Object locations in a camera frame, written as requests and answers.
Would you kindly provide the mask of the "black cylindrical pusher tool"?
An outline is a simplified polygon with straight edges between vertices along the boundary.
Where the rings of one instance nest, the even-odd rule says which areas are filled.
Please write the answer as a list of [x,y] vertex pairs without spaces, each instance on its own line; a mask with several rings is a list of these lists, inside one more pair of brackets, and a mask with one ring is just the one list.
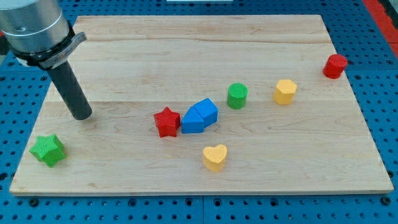
[[92,109],[68,62],[47,71],[52,83],[76,120],[91,116]]

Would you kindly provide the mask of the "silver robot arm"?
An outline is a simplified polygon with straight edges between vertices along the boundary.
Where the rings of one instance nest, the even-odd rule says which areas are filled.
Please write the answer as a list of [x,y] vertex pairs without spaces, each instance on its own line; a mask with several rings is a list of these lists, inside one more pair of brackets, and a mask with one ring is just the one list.
[[21,64],[46,71],[77,120],[92,109],[68,57],[87,37],[75,33],[56,0],[1,0],[1,32]]

